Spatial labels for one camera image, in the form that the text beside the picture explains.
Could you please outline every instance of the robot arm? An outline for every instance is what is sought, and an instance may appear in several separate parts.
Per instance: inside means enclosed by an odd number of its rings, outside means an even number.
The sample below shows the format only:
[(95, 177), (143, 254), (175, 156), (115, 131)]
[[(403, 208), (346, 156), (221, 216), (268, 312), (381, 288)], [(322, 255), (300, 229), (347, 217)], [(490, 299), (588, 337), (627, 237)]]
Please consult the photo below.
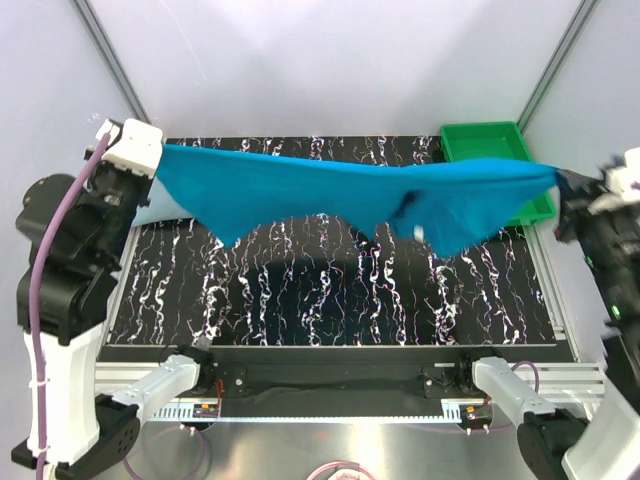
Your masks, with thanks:
[[(106, 328), (107, 299), (117, 284), (112, 273), (162, 154), (162, 132), (137, 120), (107, 121), (97, 134), (111, 141), (102, 161), (56, 233), (42, 275), (40, 325), (46, 361), (46, 461), (59, 479), (94, 477), (126, 457), (140, 426), (177, 395), (213, 385), (208, 344), (179, 347), (159, 368), (113, 395), (95, 396), (95, 364)], [(53, 175), (25, 194), (17, 228), (32, 242), (33, 265), (44, 232), (73, 182)], [(35, 468), (38, 415), (35, 354), (29, 325), (31, 269), (18, 286), (18, 323), (24, 330), (33, 374), (33, 421), (13, 461)]]
[(579, 241), (611, 316), (605, 396), (593, 421), (545, 401), (497, 357), (467, 358), (458, 379), (507, 414), (538, 478), (631, 478), (640, 471), (640, 149), (604, 169), (601, 180), (560, 172), (558, 185), (556, 238)]

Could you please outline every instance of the cable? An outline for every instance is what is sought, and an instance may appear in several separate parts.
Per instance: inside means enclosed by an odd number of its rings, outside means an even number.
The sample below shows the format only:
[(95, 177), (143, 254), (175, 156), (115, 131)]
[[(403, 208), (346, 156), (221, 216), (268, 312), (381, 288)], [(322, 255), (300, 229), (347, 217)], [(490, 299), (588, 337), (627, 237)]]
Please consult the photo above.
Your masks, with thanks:
[[(151, 440), (157, 439), (158, 437), (163, 436), (165, 433), (167, 433), (167, 432), (169, 432), (171, 430), (172, 429), (166, 429), (166, 430), (162, 431), (159, 435), (156, 435), (156, 436), (152, 437)], [(186, 477), (184, 477), (184, 480), (193, 480), (195, 478), (196, 474), (202, 468), (202, 465), (204, 463), (204, 459), (205, 459), (205, 457), (207, 455), (207, 439), (204, 436), (204, 434), (201, 431), (196, 430), (193, 427), (191, 427), (189, 429), (189, 431), (191, 432), (192, 435), (193, 435), (193, 433), (197, 433), (198, 434), (198, 438), (200, 439), (200, 456), (198, 457), (198, 462), (196, 463), (196, 466), (193, 467), (193, 470), (191, 470), (187, 474)], [(133, 468), (131, 467), (131, 464), (129, 463), (128, 457), (125, 458), (122, 461), (122, 464), (124, 465), (124, 469), (131, 476), (131, 478), (133, 478), (134, 480), (144, 480), (140, 475), (138, 475), (136, 472), (133, 471)]]
[(33, 388), (37, 388), (36, 395), (36, 410), (38, 416), (38, 458), (36, 462), (36, 480), (44, 479), (44, 466), (47, 456), (47, 389), (46, 389), (46, 375), (45, 375), (45, 358), (42, 351), (42, 340), (40, 338), (40, 286), (42, 285), (42, 273), (44, 266), (51, 250), (53, 240), (64, 220), (64, 216), (73, 205), (82, 187), (87, 179), (90, 177), (93, 169), (98, 165), (102, 159), (102, 155), (107, 150), (109, 145), (109, 139), (111, 136), (109, 133), (105, 133), (104, 136), (98, 142), (95, 151), (89, 157), (87, 163), (75, 178), (67, 193), (65, 193), (60, 205), (56, 209), (47, 229), (44, 232), (42, 241), (40, 242), (40, 248), (33, 262), (31, 269), (31, 283), (29, 284), (29, 327), (31, 328), (31, 340), (33, 341), (33, 353), (35, 357), (36, 365), (36, 385)]
[[(344, 460), (339, 460), (339, 461), (335, 461), (335, 462), (329, 462), (329, 463), (325, 463), (324, 465), (320, 465), (313, 472), (311, 472), (311, 474), (307, 477), (307, 480), (315, 480), (316, 478), (318, 478), (318, 475), (320, 475), (321, 473), (326, 472), (327, 470), (334, 469), (334, 468), (337, 468), (339, 470), (347, 469), (347, 471), (349, 471), (349, 472), (355, 471), (354, 468), (357, 468), (357, 471), (359, 473), (363, 474), (369, 480), (376, 480), (376, 477), (374, 477), (373, 474), (371, 474), (362, 465), (359, 465), (359, 464), (353, 463), (353, 462), (346, 462)], [(332, 479), (336, 479), (336, 478), (341, 478), (341, 477), (336, 477), (335, 475), (333, 475), (333, 476), (331, 476), (331, 478)], [(359, 480), (363, 480), (362, 479), (362, 475), (359, 475), (356, 478), (359, 479)]]

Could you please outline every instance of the white wall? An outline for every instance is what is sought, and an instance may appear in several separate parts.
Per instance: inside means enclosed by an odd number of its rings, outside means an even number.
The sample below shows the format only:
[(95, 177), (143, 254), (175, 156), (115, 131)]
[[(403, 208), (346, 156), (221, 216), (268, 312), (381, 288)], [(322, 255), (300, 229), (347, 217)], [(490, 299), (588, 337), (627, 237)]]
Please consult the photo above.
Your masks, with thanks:
[(130, 112), (68, 0), (0, 2), (0, 57), (0, 472), (32, 479), (9, 460), (31, 423), (31, 373), (15, 306), (29, 243), (15, 218), (36, 180), (80, 170), (100, 119)]
[(516, 120), (579, 0), (93, 0), (169, 136)]
[[(640, 146), (640, 3), (600, 3), (525, 138), (539, 162), (599, 176), (611, 154)], [(577, 245), (544, 240), (584, 360), (603, 358), (604, 305)]]

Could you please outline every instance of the black base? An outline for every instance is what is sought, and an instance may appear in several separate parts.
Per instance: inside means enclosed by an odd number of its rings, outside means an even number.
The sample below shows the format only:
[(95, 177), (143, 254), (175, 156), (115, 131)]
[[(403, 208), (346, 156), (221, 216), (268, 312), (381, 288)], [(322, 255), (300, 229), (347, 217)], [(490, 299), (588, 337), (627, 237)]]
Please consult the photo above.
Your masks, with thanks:
[(566, 480), (562, 468), (565, 452), (576, 444), (586, 428), (586, 421), (568, 410), (558, 409), (553, 415), (527, 412), (518, 427), (518, 447), (525, 463), (541, 480)]

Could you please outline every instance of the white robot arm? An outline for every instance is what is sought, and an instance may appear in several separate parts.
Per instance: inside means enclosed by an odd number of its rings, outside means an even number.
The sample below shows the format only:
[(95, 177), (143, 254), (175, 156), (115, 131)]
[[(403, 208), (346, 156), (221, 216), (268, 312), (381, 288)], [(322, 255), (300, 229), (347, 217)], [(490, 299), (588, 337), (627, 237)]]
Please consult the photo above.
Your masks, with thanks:
[[(46, 405), (39, 404), (36, 351), (29, 322), (29, 285), (34, 252), (73, 177), (52, 175), (26, 193), (17, 228), (33, 243), (31, 268), (18, 286), (18, 323), (24, 330), (33, 380), (33, 421), (27, 440), (12, 459), (36, 468), (44, 454), (59, 479), (83, 480), (126, 457), (140, 426), (179, 394), (209, 390), (214, 382), (210, 342), (179, 347), (175, 355), (135, 384), (95, 397), (95, 364), (106, 305), (117, 281), (111, 275), (162, 155), (162, 131), (137, 120), (107, 121), (96, 138), (110, 142), (55, 232), (39, 289), (41, 354), (46, 362)], [(46, 412), (46, 447), (39, 448)]]

